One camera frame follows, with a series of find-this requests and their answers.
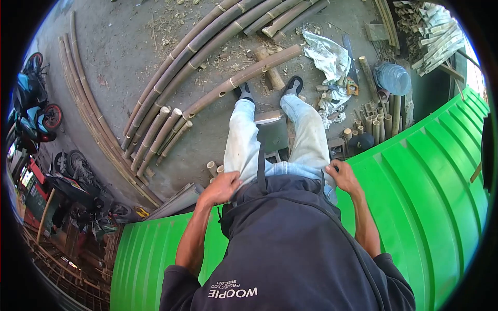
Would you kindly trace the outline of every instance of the wooden post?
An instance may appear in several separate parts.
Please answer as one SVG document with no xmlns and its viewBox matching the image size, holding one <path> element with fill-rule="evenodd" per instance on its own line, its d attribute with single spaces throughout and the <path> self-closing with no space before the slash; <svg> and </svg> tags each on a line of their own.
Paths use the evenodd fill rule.
<svg viewBox="0 0 498 311">
<path fill-rule="evenodd" d="M 50 196 L 48 197 L 47 204 L 45 204 L 45 209 L 43 210 L 43 215 L 41 216 L 40 227 L 38 227 L 38 235 L 36 236 L 36 245 L 40 244 L 40 235 L 41 235 L 41 231 L 43 230 L 43 222 L 45 221 L 45 216 L 47 215 L 48 206 L 50 205 L 50 202 L 52 202 L 54 194 L 55 194 L 55 189 L 52 188 L 52 192 L 50 192 Z"/>
</svg>

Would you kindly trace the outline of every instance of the scooter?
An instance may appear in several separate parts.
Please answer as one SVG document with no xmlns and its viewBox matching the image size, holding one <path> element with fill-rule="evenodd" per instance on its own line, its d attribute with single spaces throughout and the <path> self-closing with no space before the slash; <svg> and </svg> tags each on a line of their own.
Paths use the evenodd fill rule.
<svg viewBox="0 0 498 311">
<path fill-rule="evenodd" d="M 8 117 L 11 128 L 7 136 L 7 145 L 15 142 L 18 150 L 25 149 L 28 154 L 38 151 L 41 142 L 53 141 L 55 130 L 62 123 L 62 110 L 56 104 L 48 102 L 43 72 L 41 67 L 43 55 L 31 55 L 24 68 L 17 74 L 17 83 L 12 92 L 14 109 Z"/>
</svg>

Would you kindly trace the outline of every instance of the stack of bamboo strips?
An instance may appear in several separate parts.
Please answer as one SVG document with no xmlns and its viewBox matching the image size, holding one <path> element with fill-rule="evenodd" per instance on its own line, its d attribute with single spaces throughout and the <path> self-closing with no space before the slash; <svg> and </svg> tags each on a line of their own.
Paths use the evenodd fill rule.
<svg viewBox="0 0 498 311">
<path fill-rule="evenodd" d="M 443 6 L 417 1 L 393 4 L 401 18 L 398 28 L 408 34 L 409 61 L 418 75 L 428 74 L 465 45 L 462 30 Z"/>
<path fill-rule="evenodd" d="M 118 172 L 132 185 L 138 192 L 146 197 L 156 207 L 162 205 L 162 201 L 144 184 L 147 180 L 139 180 L 129 169 L 131 163 L 124 163 L 121 157 L 118 142 L 95 102 L 95 98 L 86 82 L 85 72 L 81 63 L 76 41 L 74 11 L 71 12 L 71 41 L 73 46 L 74 60 L 69 46 L 69 37 L 65 33 L 63 38 L 59 37 L 59 56 L 61 58 L 64 75 L 69 91 L 76 103 L 76 107 L 95 142 L 100 147 L 105 156 L 112 162 Z"/>
</svg>

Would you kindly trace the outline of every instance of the man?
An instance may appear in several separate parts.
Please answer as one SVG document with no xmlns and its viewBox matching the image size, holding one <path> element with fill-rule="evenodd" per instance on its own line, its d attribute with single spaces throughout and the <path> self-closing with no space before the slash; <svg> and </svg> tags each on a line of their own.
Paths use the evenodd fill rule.
<svg viewBox="0 0 498 311">
<path fill-rule="evenodd" d="M 280 101 L 296 139 L 289 161 L 276 164 L 258 157 L 254 102 L 247 84 L 236 89 L 226 173 L 197 200 L 176 265 L 164 273 L 161 311 L 415 309 L 410 286 L 391 256 L 380 253 L 377 228 L 351 167 L 329 163 L 322 121 L 297 97 L 302 85 L 293 77 Z M 334 206 L 336 185 L 353 201 L 354 239 Z M 227 251 L 201 287 L 209 215 L 228 201 L 220 219 Z"/>
</svg>

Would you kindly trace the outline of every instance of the green corrugated sheet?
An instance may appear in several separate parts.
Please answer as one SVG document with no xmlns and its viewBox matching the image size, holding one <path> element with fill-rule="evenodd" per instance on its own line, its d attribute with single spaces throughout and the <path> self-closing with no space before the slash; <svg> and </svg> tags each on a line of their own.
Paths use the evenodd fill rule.
<svg viewBox="0 0 498 311">
<path fill-rule="evenodd" d="M 418 310 L 441 307 L 461 279 L 481 238 L 488 196 L 481 160 L 488 106 L 471 89 L 395 138 L 348 160 L 361 183 L 382 251 L 411 285 Z M 353 204 L 338 190 L 344 227 L 355 233 Z M 191 213 L 128 224 L 121 237 L 111 286 L 111 310 L 158 310 L 164 269 Z M 216 208 L 206 234 L 200 282 L 222 260 L 227 239 Z"/>
</svg>

